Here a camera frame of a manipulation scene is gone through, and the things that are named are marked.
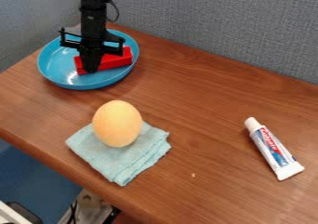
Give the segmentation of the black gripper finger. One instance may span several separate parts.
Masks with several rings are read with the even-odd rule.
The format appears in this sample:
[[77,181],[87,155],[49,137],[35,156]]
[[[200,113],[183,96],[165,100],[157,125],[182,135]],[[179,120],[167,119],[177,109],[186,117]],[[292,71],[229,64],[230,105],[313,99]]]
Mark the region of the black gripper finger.
[[91,68],[91,50],[87,47],[82,47],[79,49],[79,56],[81,56],[83,70],[86,70],[89,73],[91,73],[93,72],[93,68]]
[[98,71],[98,67],[103,57],[103,50],[97,47],[91,49],[91,73]]

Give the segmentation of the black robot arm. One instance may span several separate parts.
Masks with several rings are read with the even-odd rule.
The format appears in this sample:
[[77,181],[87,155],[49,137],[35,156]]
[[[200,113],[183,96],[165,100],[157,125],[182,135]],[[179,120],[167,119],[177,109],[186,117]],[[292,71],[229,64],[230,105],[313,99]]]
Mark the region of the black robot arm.
[[106,22],[107,5],[118,9],[114,0],[81,0],[81,29],[71,33],[61,28],[61,46],[79,51],[82,68],[89,73],[99,69],[102,58],[106,54],[122,56],[125,53],[126,39],[109,32]]

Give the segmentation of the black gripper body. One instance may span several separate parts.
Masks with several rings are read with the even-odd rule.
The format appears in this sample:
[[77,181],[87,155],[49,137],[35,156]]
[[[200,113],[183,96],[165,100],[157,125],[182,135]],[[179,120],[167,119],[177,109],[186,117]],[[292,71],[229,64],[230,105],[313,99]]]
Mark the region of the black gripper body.
[[62,27],[61,46],[83,49],[99,49],[102,54],[123,55],[126,39],[109,31],[102,34],[102,38],[85,37],[81,34],[81,28]]

